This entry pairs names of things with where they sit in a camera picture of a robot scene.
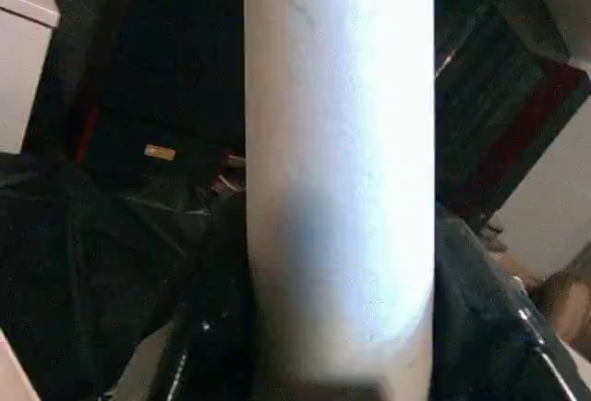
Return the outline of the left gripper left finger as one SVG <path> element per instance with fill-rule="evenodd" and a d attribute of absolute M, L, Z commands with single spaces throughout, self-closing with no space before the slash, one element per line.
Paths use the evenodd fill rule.
<path fill-rule="evenodd" d="M 247 254 L 246 195 L 227 198 L 179 289 L 151 382 L 154 400 L 248 400 L 257 306 Z"/>

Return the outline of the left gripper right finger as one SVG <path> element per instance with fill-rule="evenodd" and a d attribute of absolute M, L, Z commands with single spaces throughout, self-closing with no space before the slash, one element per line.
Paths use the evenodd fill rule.
<path fill-rule="evenodd" d="M 435 209 L 433 397 L 590 397 L 572 355 L 529 296 L 442 206 Z"/>

